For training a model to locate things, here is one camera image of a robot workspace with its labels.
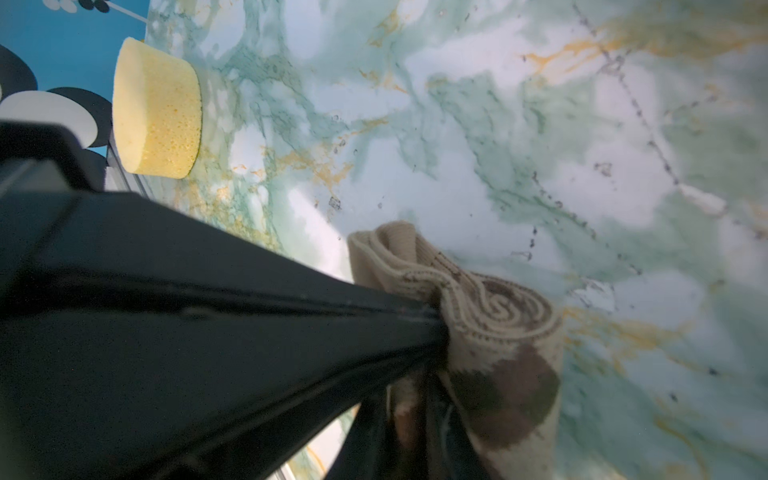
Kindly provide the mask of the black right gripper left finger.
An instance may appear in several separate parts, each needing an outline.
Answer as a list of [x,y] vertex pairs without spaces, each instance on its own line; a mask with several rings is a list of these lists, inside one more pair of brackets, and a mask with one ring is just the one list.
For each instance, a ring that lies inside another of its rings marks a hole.
[[364,400],[325,480],[376,480],[386,477],[390,425],[386,392]]

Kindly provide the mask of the beige argyle sock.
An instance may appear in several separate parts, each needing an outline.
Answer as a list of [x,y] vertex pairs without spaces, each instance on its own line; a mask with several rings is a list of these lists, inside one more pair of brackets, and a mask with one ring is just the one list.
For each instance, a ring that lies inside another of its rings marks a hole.
[[445,355],[388,389],[387,479],[426,479],[426,380],[457,407],[489,479],[549,479],[561,390],[564,331],[550,302],[517,283],[465,270],[407,222],[348,239],[356,284],[436,307]]

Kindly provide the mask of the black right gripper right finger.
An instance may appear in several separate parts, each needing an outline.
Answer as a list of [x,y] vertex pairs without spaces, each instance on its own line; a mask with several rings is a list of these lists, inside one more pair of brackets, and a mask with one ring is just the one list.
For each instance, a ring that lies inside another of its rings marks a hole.
[[457,407],[435,374],[426,380],[425,478],[488,480],[490,476],[470,443]]

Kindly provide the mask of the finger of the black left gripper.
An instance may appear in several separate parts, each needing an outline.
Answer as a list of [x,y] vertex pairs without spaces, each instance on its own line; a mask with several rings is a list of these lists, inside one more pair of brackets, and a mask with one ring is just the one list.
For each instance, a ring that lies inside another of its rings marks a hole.
[[264,479],[442,350],[418,301],[130,192],[66,129],[1,126],[1,475]]

